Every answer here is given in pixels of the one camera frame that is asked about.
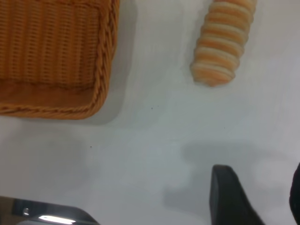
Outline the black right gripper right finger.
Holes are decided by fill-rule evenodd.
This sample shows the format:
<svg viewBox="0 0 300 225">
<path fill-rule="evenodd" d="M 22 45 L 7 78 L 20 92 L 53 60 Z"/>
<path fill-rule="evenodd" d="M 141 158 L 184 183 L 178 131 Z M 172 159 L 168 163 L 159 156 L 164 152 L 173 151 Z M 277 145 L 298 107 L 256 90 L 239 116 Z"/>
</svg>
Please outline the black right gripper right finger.
<svg viewBox="0 0 300 225">
<path fill-rule="evenodd" d="M 293 175 L 289 204 L 297 225 L 300 225 L 300 164 Z"/>
</svg>

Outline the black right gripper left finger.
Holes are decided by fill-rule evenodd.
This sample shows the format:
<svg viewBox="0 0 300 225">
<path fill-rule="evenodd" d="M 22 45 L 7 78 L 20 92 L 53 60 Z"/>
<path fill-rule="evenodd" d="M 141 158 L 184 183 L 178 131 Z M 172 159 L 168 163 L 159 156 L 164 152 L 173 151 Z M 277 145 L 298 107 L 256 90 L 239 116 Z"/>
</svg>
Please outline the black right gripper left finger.
<svg viewBox="0 0 300 225">
<path fill-rule="evenodd" d="M 263 225 L 251 206 L 234 170 L 214 165 L 210 183 L 210 218 L 213 225 Z"/>
</svg>

